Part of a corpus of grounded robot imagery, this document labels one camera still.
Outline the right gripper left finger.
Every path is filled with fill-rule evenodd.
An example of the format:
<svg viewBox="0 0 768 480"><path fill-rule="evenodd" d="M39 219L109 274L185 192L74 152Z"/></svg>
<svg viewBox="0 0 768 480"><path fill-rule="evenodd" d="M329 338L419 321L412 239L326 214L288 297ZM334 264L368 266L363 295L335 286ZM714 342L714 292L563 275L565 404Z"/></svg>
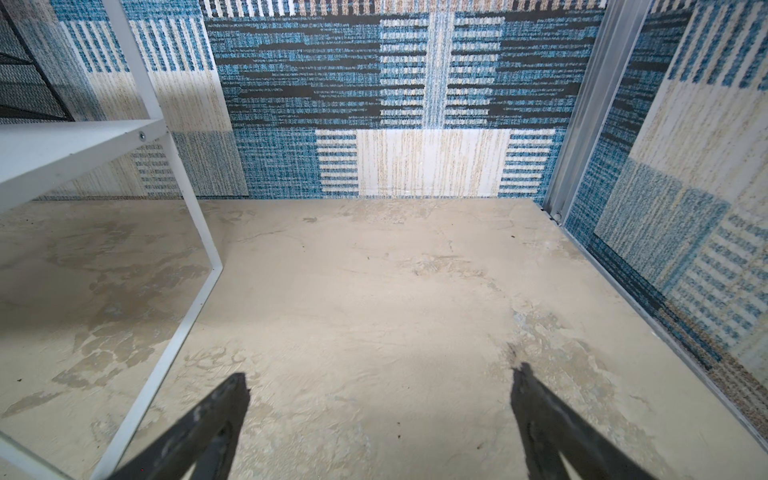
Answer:
<svg viewBox="0 0 768 480"><path fill-rule="evenodd" d="M227 479L249 402L246 375L230 375L110 477Z"/></svg>

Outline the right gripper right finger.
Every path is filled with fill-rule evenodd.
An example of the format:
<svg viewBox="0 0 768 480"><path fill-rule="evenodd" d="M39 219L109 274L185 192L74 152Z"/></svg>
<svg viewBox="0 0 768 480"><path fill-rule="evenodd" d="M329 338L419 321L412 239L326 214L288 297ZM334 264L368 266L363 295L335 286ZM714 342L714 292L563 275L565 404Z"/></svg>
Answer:
<svg viewBox="0 0 768 480"><path fill-rule="evenodd" d="M653 476L594 429L535 376L529 363L513 369L510 405L530 479L651 479Z"/></svg>

